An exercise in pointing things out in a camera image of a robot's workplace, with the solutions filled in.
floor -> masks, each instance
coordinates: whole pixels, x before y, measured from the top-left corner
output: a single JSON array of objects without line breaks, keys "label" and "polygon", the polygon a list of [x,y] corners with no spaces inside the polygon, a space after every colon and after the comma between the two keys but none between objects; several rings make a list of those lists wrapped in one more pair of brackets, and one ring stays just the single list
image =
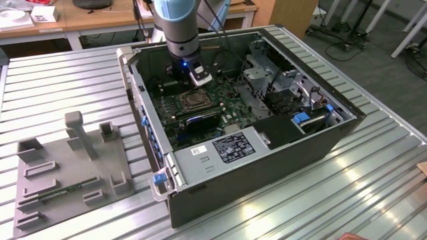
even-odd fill
[{"label": "floor", "polygon": [[[327,10],[334,0],[320,0],[319,2],[320,7]],[[335,14],[339,15],[342,13],[346,3],[347,1],[343,0]],[[350,25],[354,24],[363,5],[359,1],[348,20]],[[363,30],[367,28],[376,12],[378,10],[371,7],[360,25]],[[384,14],[376,28],[370,34],[371,42],[366,50],[352,60],[346,62],[336,61],[326,55],[326,48],[339,41],[336,38],[318,32],[311,36],[306,36],[303,41],[379,101],[427,135],[427,82],[410,72],[406,65],[406,53],[402,53],[396,59],[390,57],[407,35],[402,32],[406,25],[404,22]],[[425,36],[426,34],[420,32],[414,39],[415,42],[419,42]],[[351,49],[350,52],[344,52],[334,47],[328,51],[336,59],[348,59],[358,52],[358,48]],[[419,61],[427,66],[427,57],[422,57]],[[412,60],[408,63],[411,68],[422,74],[423,71],[416,66],[416,63]]]}]

motherboard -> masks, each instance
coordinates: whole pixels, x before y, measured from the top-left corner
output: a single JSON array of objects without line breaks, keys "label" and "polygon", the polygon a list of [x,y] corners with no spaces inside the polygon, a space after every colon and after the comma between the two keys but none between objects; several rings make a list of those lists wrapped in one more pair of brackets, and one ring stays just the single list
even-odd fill
[{"label": "motherboard", "polygon": [[230,134],[258,120],[236,89],[236,82],[224,77],[203,88],[152,96],[175,151]]}]

white stand leg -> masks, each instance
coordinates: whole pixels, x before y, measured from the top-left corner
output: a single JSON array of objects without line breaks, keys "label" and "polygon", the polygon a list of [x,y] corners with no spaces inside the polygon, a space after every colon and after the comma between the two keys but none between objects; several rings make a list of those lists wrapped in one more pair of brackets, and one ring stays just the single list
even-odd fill
[{"label": "white stand leg", "polygon": [[391,54],[391,57],[395,59],[400,52],[403,51],[403,49],[407,47],[407,45],[410,44],[414,36],[416,35],[416,33],[420,31],[425,23],[427,22],[427,13],[425,14],[425,16],[422,17],[422,19],[419,20],[418,24],[415,25],[412,31],[408,33],[408,35],[406,36],[403,42],[400,43],[400,45],[398,46],[398,48],[395,49],[394,53]]},{"label": "white stand leg", "polygon": [[366,29],[367,33],[371,33],[372,29],[375,28],[376,24],[379,23],[379,20],[386,12],[386,9],[388,7],[390,2],[391,2],[391,0],[386,0],[384,3],[382,4],[380,9],[379,9],[368,27],[367,27],[367,29]]},{"label": "white stand leg", "polygon": [[331,8],[327,12],[327,15],[326,15],[326,18],[324,18],[324,24],[328,25],[330,24],[330,21],[331,21],[331,18],[334,16],[334,13],[336,11],[336,7],[339,6],[339,3],[340,3],[342,0],[335,0],[332,2],[332,5],[331,5]]},{"label": "white stand leg", "polygon": [[150,43],[160,43],[166,41],[167,38],[164,32],[154,28]]},{"label": "white stand leg", "polygon": [[248,11],[246,13],[246,16],[242,22],[243,29],[252,27],[254,15],[255,15],[255,11]]},{"label": "white stand leg", "polygon": [[78,31],[67,31],[66,37],[68,39],[71,49],[74,51],[83,50],[83,46],[82,46],[82,42],[80,42],[80,33]]},{"label": "white stand leg", "polygon": [[352,13],[354,11],[354,8],[356,6],[356,3],[358,3],[358,0],[351,0],[351,3],[348,5],[348,8],[347,8],[347,11],[344,13],[344,16],[342,17],[342,19],[339,20],[342,23],[346,23],[347,22],[347,19],[350,17],[350,14]]},{"label": "white stand leg", "polygon": [[423,15],[425,11],[427,8],[427,2],[425,3],[425,5],[420,7],[418,13],[415,14],[415,16],[412,17],[411,21],[408,22],[408,24],[406,25],[406,28],[403,29],[403,32],[408,32],[411,27],[414,26],[415,22],[419,20],[420,16]]}]

barcode sticker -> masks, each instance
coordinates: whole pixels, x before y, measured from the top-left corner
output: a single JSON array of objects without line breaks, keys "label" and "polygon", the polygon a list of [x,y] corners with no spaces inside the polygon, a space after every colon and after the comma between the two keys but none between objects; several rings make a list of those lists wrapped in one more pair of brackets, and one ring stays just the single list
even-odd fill
[{"label": "barcode sticker", "polygon": [[51,28],[51,29],[39,30],[40,33],[62,32],[62,31],[63,31],[62,28]]}]

gray fixture base plate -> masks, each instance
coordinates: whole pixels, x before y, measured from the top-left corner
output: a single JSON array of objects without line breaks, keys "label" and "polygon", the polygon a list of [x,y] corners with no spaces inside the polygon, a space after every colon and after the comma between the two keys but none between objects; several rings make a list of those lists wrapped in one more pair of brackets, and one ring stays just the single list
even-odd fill
[{"label": "gray fixture base plate", "polygon": [[[75,151],[71,149],[67,142],[70,138],[43,144],[43,148],[38,150],[43,159],[28,163],[19,159],[14,218],[14,236],[16,238],[40,231],[134,194],[132,176],[120,137],[118,136],[115,139],[103,142],[99,130],[88,132],[87,135],[99,154],[99,158],[92,161],[83,147]],[[55,169],[42,173],[38,172],[32,177],[24,176],[28,168],[52,161],[56,162]],[[87,184],[88,186],[78,187],[76,190],[67,194],[63,191],[59,196],[38,202],[38,204],[30,204],[31,206],[28,207],[23,207],[20,204],[27,199],[23,196],[24,189],[27,189],[27,193],[31,193],[52,186],[56,180],[58,186],[47,192],[40,193],[43,195],[96,177],[100,177],[98,184],[92,182],[92,184]],[[94,195],[91,194],[96,191],[102,192],[99,199],[94,199]],[[42,216],[40,218],[26,219],[27,216],[34,216],[36,212],[39,212],[38,216]]]}]

